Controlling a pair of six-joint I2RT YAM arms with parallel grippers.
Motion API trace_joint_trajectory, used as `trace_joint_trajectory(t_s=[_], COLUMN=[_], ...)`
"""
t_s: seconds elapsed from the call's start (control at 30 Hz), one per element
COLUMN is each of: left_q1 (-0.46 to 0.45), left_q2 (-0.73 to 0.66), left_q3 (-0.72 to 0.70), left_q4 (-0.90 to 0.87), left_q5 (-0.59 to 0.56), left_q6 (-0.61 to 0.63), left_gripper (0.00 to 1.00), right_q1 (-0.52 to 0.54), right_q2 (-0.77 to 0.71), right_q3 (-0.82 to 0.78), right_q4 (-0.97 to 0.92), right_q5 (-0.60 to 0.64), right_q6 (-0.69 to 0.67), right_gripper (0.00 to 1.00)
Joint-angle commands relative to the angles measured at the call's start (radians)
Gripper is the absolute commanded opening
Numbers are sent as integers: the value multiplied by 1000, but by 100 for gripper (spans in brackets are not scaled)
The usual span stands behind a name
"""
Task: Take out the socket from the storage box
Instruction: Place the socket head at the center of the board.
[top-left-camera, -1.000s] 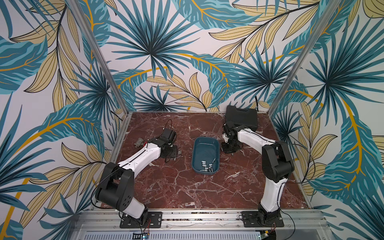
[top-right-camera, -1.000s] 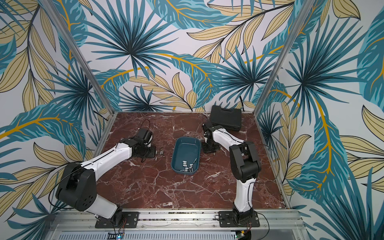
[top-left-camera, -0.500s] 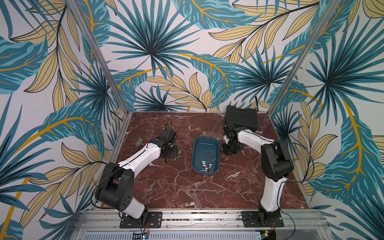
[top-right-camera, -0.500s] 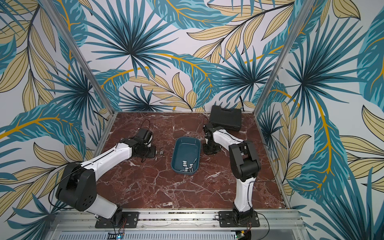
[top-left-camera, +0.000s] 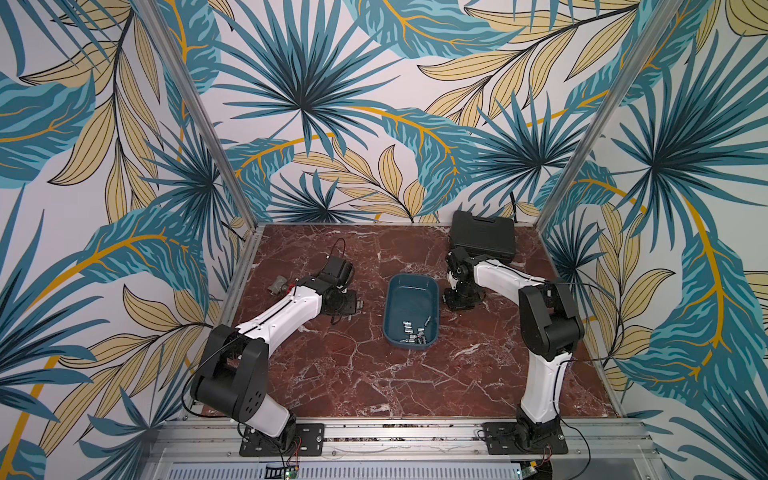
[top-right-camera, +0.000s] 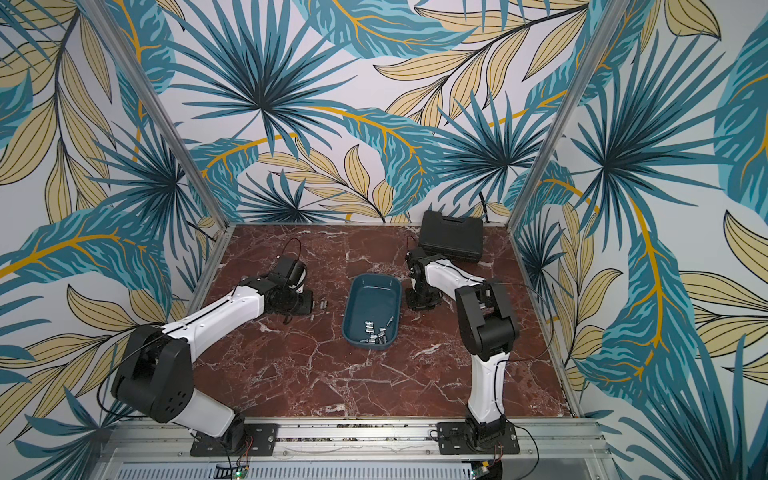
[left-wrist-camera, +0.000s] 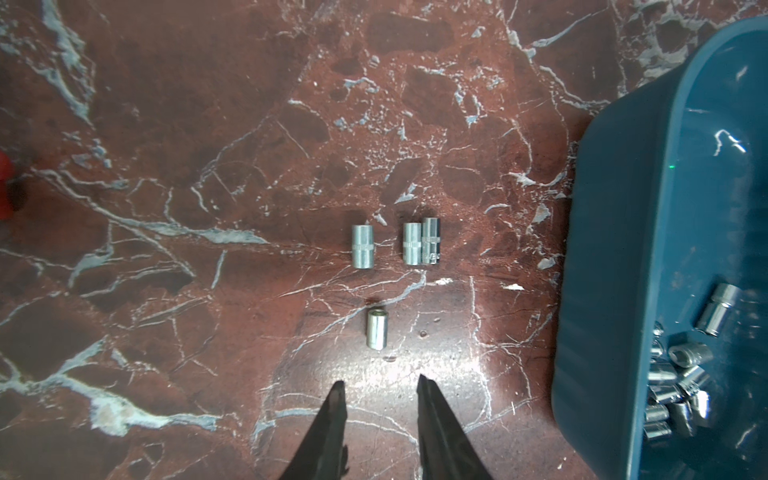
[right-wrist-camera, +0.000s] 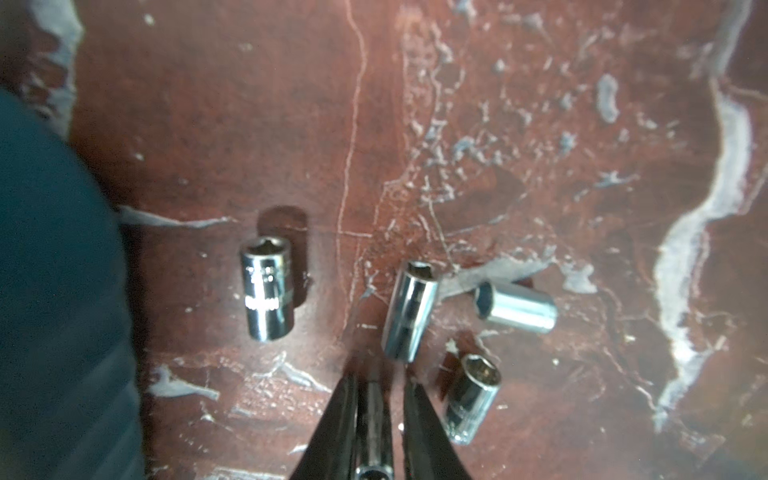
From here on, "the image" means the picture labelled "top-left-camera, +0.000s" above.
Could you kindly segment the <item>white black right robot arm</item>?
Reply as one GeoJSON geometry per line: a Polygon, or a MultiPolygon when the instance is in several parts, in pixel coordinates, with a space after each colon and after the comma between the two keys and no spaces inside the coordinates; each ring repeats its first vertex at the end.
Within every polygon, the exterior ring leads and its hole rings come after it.
{"type": "Polygon", "coordinates": [[[526,389],[517,428],[533,442],[555,435],[565,364],[585,331],[569,288],[562,281],[532,276],[488,255],[472,256],[456,247],[446,257],[450,287],[445,305],[452,311],[475,308],[492,291],[518,307],[520,333],[529,352],[526,389]]]}

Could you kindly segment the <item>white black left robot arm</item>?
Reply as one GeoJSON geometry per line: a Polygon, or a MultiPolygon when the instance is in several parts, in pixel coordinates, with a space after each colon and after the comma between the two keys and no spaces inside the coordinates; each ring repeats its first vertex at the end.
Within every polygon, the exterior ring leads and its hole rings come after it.
{"type": "Polygon", "coordinates": [[[193,400],[260,434],[285,443],[292,413],[268,394],[270,357],[305,323],[318,316],[343,317],[358,311],[357,292],[306,277],[277,303],[236,327],[213,329],[193,375],[193,400]]]}

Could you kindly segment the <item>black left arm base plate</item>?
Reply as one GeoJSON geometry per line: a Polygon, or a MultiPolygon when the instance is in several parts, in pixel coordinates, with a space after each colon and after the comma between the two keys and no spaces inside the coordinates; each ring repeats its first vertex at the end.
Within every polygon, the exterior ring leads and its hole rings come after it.
{"type": "Polygon", "coordinates": [[[299,458],[319,457],[323,452],[325,425],[323,423],[289,423],[278,437],[270,437],[252,427],[243,434],[239,455],[241,457],[299,458]]]}

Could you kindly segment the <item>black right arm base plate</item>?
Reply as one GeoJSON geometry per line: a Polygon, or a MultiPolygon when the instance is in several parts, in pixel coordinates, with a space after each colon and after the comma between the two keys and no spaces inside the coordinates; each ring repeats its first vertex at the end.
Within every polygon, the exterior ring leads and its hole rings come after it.
{"type": "Polygon", "coordinates": [[[481,437],[489,455],[563,455],[569,452],[557,419],[541,424],[485,422],[481,437]]]}

